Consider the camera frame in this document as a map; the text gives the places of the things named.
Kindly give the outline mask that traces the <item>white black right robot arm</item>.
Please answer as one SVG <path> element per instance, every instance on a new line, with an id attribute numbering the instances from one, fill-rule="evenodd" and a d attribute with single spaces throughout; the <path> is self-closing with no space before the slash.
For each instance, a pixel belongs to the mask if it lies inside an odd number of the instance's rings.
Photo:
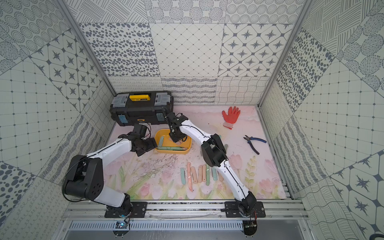
<path id="1" fill-rule="evenodd" d="M 202 155 L 206 164 L 219 172 L 232 190 L 239 211 L 248 217 L 254 212 L 257 199 L 254 194 L 242 183 L 230 165 L 224 144 L 217 134 L 209 134 L 194 125 L 183 114 L 163 110 L 165 120 L 170 129 L 173 142 L 178 142 L 186 137 L 191 138 L 201 145 Z"/>

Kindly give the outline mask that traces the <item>pink folding fruit knife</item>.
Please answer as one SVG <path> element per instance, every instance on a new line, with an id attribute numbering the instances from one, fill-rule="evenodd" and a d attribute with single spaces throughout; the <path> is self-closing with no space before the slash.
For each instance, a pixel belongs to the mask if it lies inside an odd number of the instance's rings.
<path id="1" fill-rule="evenodd" d="M 197 172 L 196 172 L 195 167 L 191 167 L 191 173 L 192 173 L 193 183 L 197 184 L 198 183 L 198 176 L 197 176 Z"/>

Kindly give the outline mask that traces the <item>teal folding fruit knife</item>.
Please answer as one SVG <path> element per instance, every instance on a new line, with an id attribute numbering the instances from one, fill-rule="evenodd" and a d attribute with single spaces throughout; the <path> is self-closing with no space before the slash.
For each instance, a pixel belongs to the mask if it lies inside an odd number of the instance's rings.
<path id="1" fill-rule="evenodd" d="M 213 176 L 214 181 L 218 180 L 218 174 L 217 174 L 217 170 L 215 168 L 212 168 L 212 176 Z"/>

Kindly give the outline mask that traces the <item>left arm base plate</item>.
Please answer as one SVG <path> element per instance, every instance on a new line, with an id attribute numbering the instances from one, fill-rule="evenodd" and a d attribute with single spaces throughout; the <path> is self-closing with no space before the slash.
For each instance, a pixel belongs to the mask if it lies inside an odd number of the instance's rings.
<path id="1" fill-rule="evenodd" d="M 107 206 L 105 218 L 144 218 L 148 202 L 124 202 L 121 207 Z"/>

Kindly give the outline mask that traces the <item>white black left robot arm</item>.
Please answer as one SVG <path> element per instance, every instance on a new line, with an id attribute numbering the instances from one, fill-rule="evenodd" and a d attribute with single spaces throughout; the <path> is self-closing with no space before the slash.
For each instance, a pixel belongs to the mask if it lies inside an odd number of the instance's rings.
<path id="1" fill-rule="evenodd" d="M 120 135 L 114 142 L 87 155 L 76 155 L 62 181 L 64 197 L 79 198 L 73 203 L 85 200 L 103 204 L 110 209 L 127 215 L 131 211 L 130 196 L 104 185 L 104 171 L 122 155 L 133 152 L 137 156 L 155 149 L 154 138 L 146 137 L 149 128 L 135 124 L 133 131 Z"/>

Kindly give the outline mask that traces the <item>green folding fruit knife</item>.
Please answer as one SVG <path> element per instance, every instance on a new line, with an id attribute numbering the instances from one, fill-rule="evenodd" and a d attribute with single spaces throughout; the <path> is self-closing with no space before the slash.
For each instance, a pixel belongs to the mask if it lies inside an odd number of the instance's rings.
<path id="1" fill-rule="evenodd" d="M 210 185 L 210 167 L 208 165 L 205 165 L 206 167 L 206 185 Z"/>

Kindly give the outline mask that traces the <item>mint folding knife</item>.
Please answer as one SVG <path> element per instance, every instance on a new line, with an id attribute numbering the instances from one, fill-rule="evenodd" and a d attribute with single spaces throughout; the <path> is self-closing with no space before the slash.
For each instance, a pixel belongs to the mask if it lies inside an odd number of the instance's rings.
<path id="1" fill-rule="evenodd" d="M 185 168 L 181 168 L 181 182 L 183 185 L 186 185 L 187 181 L 186 181 L 186 170 Z"/>

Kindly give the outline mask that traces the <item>long coral fruit knife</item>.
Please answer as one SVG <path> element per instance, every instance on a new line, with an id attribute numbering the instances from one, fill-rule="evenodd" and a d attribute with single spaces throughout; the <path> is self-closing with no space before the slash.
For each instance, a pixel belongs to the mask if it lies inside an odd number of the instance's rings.
<path id="1" fill-rule="evenodd" d="M 193 192 L 193 182 L 192 182 L 192 173 L 191 173 L 191 163 L 187 163 L 187 177 L 188 177 L 188 188 Z"/>

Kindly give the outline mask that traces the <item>yellow plastic storage tray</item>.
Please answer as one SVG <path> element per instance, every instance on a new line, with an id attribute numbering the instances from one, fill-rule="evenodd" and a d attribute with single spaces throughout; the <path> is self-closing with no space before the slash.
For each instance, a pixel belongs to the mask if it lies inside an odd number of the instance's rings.
<path id="1" fill-rule="evenodd" d="M 186 137 L 178 142 L 173 142 L 170 135 L 170 130 L 161 129 L 155 135 L 155 140 L 158 145 L 156 150 L 163 154 L 187 154 L 192 146 L 192 140 L 190 137 Z"/>

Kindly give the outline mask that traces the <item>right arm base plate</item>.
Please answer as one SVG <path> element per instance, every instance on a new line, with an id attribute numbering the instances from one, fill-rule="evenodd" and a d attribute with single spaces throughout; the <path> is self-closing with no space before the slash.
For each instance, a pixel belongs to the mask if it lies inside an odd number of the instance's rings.
<path id="1" fill-rule="evenodd" d="M 224 202 L 225 207 L 221 209 L 227 218 L 265 218 L 266 212 L 262 202 L 256 202 L 255 205 L 248 210 L 240 204 L 239 201 Z"/>

